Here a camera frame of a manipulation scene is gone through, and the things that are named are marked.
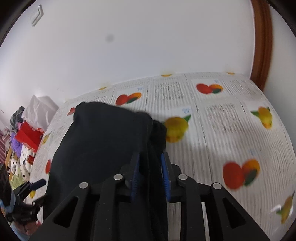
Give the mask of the person's left hand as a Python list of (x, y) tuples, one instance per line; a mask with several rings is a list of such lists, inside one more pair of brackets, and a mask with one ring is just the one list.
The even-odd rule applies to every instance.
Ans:
[(33, 235), (40, 226), (41, 225), (37, 222), (29, 222), (25, 225), (19, 224), (18, 222), (11, 223), (11, 228), (20, 239)]

